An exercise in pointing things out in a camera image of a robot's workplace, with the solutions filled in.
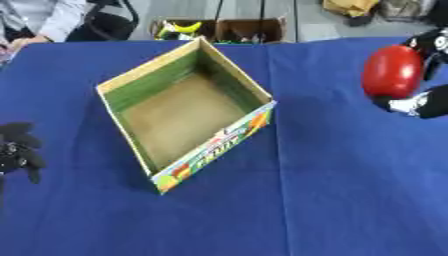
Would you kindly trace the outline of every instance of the blue fabric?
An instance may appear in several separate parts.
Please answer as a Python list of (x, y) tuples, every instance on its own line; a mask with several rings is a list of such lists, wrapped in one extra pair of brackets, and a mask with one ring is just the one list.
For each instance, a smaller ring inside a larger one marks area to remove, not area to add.
[(447, 119), (383, 112), (359, 85), (398, 41), (219, 46), (273, 92), (274, 124), (164, 196), (94, 87), (179, 43), (27, 47), (0, 120), (34, 122), (49, 167), (7, 177), (2, 255), (448, 255)]

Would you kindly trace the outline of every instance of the cardboard box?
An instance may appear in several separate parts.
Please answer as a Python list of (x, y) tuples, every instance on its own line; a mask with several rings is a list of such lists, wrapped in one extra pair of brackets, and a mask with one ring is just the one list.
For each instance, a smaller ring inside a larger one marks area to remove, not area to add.
[(161, 193), (268, 124), (276, 104), (202, 37), (97, 90)]
[[(202, 26), (197, 31), (198, 35), (205, 36), (210, 42), (218, 41), (239, 41), (241, 38), (252, 39), (261, 32), (264, 35), (263, 43), (282, 42), (286, 34), (286, 18), (264, 19), (260, 23), (259, 19), (233, 19), (233, 20), (198, 20), (198, 19), (166, 19), (169, 23), (175, 23), (186, 27), (202, 22)], [(158, 39), (160, 31), (163, 29), (163, 20), (151, 22), (149, 32), (152, 38)]]
[(260, 32), (264, 35), (263, 43), (282, 42), (286, 34), (286, 19), (258, 19), (220, 20), (216, 25), (217, 41), (234, 41), (238, 38), (252, 39)]

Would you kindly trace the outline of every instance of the fruit box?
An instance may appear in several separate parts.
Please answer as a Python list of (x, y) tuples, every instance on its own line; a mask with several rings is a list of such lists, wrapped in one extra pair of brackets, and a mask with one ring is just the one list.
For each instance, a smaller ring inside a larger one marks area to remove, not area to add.
[(162, 194), (268, 124), (276, 104), (202, 37), (97, 91)]

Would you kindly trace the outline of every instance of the floor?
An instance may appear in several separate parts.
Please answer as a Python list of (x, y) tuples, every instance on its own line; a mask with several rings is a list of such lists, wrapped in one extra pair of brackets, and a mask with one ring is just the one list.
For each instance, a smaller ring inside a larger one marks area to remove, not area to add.
[[(132, 40), (151, 39), (148, 24), (165, 17), (214, 18), (219, 0), (130, 0), (142, 22)], [(258, 18), (261, 0), (224, 0), (220, 18)], [(266, 17), (286, 16), (286, 41), (295, 41), (294, 0), (266, 0)], [(350, 28), (344, 17), (323, 10), (318, 0), (297, 0), (298, 37), (302, 42), (342, 37), (409, 36), (428, 30), (420, 23), (386, 22), (377, 17), (366, 27)], [(128, 16), (125, 10), (112, 8), (110, 12)]]

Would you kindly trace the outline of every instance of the person's hand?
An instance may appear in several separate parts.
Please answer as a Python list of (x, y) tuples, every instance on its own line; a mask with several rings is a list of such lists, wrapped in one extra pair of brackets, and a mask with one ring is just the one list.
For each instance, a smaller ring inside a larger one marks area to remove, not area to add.
[(12, 43), (10, 43), (8, 45), (8, 53), (16, 53), (18, 51), (20, 51), (20, 49), (22, 49), (23, 47), (25, 47), (26, 45), (29, 44), (33, 44), (33, 43), (48, 43), (50, 42), (50, 40), (42, 35), (37, 35), (35, 37), (32, 38), (18, 38), (14, 41), (12, 41)]

